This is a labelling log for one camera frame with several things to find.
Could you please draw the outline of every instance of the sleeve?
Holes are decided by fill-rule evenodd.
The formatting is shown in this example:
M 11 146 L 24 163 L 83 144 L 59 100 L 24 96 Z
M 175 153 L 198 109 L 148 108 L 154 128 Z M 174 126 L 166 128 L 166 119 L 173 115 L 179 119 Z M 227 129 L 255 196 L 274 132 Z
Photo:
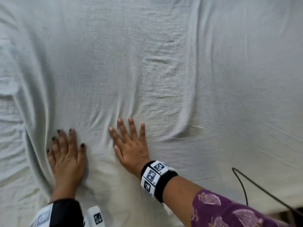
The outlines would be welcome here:
M 62 199 L 39 210 L 30 227 L 83 227 L 83 219 L 79 202 Z
M 290 227 L 277 223 L 266 215 L 239 203 L 235 203 L 219 194 L 201 190 L 194 198 L 191 226 L 222 227 Z

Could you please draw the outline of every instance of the wire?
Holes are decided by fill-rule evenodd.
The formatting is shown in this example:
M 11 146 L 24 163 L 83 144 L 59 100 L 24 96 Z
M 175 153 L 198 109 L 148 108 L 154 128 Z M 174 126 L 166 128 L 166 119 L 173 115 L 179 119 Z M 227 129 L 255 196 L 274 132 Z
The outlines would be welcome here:
M 245 174 L 243 174 L 241 171 L 239 171 L 236 168 L 232 168 L 232 171 L 234 172 L 234 174 L 237 176 L 239 182 L 241 183 L 241 186 L 243 188 L 244 191 L 244 195 L 245 195 L 245 200 L 246 200 L 246 205 L 248 206 L 248 199 L 247 199 L 247 195 L 246 195 L 246 191 L 244 189 L 244 186 L 240 180 L 240 178 L 238 177 L 238 175 L 236 174 L 236 171 L 242 175 L 243 177 L 245 177 L 248 181 L 250 181 L 252 184 L 254 184 L 256 187 L 258 187 L 260 190 L 262 190 L 264 193 L 266 193 L 267 195 L 269 195 L 271 198 L 273 198 L 274 200 L 276 200 L 277 202 L 279 202 L 280 204 L 282 204 L 283 206 L 285 206 L 286 208 L 290 209 L 291 211 L 299 214 L 300 216 L 303 217 L 303 214 L 301 212 L 299 212 L 298 210 L 292 208 L 291 206 L 287 205 L 285 202 L 281 201 L 280 199 L 278 199 L 276 196 L 272 195 L 270 192 L 268 192 L 267 190 L 265 190 L 263 187 L 259 186 L 257 183 L 255 183 L 253 180 L 251 180 L 248 176 L 246 176 Z

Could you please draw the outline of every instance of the purple sleeve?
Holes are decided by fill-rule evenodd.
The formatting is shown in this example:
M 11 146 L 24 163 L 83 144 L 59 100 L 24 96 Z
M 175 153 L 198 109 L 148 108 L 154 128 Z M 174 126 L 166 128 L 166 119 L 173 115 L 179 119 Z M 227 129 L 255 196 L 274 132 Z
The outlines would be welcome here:
M 275 222 L 264 214 L 231 200 L 201 190 L 194 198 L 192 227 L 290 227 Z

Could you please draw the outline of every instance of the hand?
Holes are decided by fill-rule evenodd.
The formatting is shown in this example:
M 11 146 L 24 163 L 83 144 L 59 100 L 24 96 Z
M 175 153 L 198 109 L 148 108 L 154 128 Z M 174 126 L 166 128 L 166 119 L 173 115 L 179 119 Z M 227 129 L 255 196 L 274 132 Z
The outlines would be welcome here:
M 77 148 L 76 132 L 70 129 L 68 137 L 58 130 L 59 138 L 52 137 L 52 148 L 47 150 L 48 162 L 55 178 L 51 202 L 74 198 L 86 169 L 86 146 Z
M 129 136 L 122 119 L 118 119 L 118 127 L 124 138 L 120 139 L 116 131 L 110 127 L 109 133 L 115 143 L 116 155 L 122 166 L 130 173 L 141 179 L 141 170 L 144 165 L 150 162 L 149 151 L 145 139 L 145 125 L 141 123 L 140 138 L 138 138 L 137 130 L 132 118 L 129 118 L 129 126 L 131 129 L 131 137 Z

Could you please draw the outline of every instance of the mattress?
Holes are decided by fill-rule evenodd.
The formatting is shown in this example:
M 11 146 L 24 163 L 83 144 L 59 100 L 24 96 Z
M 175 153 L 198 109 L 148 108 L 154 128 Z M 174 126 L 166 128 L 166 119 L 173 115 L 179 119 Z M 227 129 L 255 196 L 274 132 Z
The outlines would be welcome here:
M 180 226 L 115 157 L 109 126 L 146 124 L 150 156 L 243 202 L 236 167 L 302 205 L 303 0 L 1 0 L 0 209 L 27 226 L 54 180 L 57 129 L 88 145 L 77 191 L 109 226 Z M 282 209 L 243 180 L 249 204 Z

